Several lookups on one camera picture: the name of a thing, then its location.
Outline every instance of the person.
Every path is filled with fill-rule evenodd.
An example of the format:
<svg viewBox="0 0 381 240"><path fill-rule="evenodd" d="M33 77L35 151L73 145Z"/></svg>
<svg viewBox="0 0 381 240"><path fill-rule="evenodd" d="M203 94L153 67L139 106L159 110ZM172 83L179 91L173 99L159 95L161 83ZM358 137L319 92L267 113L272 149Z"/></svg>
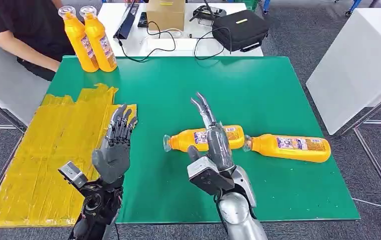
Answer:
<svg viewBox="0 0 381 240"><path fill-rule="evenodd" d="M58 15L61 0L0 0L0 47L51 81L63 55L75 52Z"/></svg>

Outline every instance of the floor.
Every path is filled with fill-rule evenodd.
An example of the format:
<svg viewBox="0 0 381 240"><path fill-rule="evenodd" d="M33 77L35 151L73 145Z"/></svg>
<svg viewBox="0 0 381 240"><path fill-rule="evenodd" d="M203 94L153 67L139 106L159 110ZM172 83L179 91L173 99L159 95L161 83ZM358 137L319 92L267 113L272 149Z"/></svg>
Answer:
<svg viewBox="0 0 381 240"><path fill-rule="evenodd" d="M291 0L273 0L267 16L271 27L262 50L266 56L289 56L325 135L326 130L305 82L345 24L344 12L351 4L350 0L342 0L337 4L333 0L299 0L297 4ZM366 1L360 6L368 5ZM381 126L365 125L360 131L381 162ZM17 130L0 130L0 169L19 136ZM326 138L351 195L381 203L381 181L355 134L351 132L346 137ZM265 223L263 226L270 240L381 240L381 208L360 202L355 204L361 216L360 221ZM67 239L70 230L70 227L8 228L0 231L0 240L60 240ZM226 239L220 224L123 224L118 226L118 230L122 240ZM117 239L114 232L110 239Z"/></svg>

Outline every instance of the upright bottle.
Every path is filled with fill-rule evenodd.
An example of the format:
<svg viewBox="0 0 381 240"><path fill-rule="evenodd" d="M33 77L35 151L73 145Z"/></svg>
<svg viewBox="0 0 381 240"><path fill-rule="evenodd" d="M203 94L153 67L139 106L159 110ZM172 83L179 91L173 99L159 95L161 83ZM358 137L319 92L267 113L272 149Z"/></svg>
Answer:
<svg viewBox="0 0 381 240"><path fill-rule="evenodd" d="M244 145L244 130L239 125L223 126L229 140L231 149L239 149ZM187 152L189 146L193 145L200 152L208 151L207 130L205 128L188 129L175 136L164 135L164 151L171 149Z"/></svg>
<svg viewBox="0 0 381 240"><path fill-rule="evenodd" d="M97 71L99 67L96 56L88 36L86 36L85 26L76 17L76 9L72 6L63 6L58 10L58 14L64 20L65 33L70 40L81 68L90 73Z"/></svg>
<svg viewBox="0 0 381 240"><path fill-rule="evenodd" d="M97 10L93 6L80 9L84 18L84 28L89 37L90 45L96 55L99 68L104 72L112 72L117 67L116 56L105 34L105 27L97 18Z"/></svg>
<svg viewBox="0 0 381 240"><path fill-rule="evenodd" d="M252 150L268 157L315 163L323 163L331 156L331 146L326 139L305 136L245 135L243 150Z"/></svg>

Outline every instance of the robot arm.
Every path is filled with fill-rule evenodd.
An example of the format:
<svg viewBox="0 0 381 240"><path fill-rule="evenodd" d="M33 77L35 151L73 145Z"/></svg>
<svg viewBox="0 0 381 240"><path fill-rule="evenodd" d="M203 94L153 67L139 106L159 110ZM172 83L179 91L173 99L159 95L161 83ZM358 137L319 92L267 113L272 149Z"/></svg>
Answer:
<svg viewBox="0 0 381 240"><path fill-rule="evenodd" d="M137 122L128 123L131 110L126 105L115 110L106 136L92 153L92 164L100 178L88 182L87 177L71 161L58 171L83 196L80 215L69 240L106 240L115 225L122 205L124 174L129 169L130 137Z"/></svg>
<svg viewBox="0 0 381 240"><path fill-rule="evenodd" d="M245 170L235 165L229 140L221 122L217 122L207 100L196 93L201 103L191 98L202 116L208 142L208 154L201 156L195 146L188 148L192 161L187 166L189 181L210 195L230 240L267 240L253 208L255 194Z"/></svg>

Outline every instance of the black shirt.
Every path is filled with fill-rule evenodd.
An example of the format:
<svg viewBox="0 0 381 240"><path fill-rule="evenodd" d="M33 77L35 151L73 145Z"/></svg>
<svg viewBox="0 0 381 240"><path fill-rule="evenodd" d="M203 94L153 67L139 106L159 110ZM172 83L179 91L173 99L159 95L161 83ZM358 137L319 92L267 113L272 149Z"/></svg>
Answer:
<svg viewBox="0 0 381 240"><path fill-rule="evenodd" d="M7 30L57 61L65 54L74 54L63 19L51 0L0 0L0 33Z"/></svg>

